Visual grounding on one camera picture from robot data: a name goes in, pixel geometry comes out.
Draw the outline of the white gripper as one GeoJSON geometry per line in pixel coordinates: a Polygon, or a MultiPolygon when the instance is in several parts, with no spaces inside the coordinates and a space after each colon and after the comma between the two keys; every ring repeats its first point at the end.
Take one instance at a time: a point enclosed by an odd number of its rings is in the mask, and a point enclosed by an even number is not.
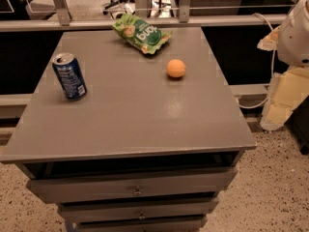
{"type": "Polygon", "coordinates": [[[289,67],[270,81],[260,125],[265,131],[282,128],[309,96],[309,0],[299,0],[279,27],[257,44],[261,50],[278,52],[289,67]]]}

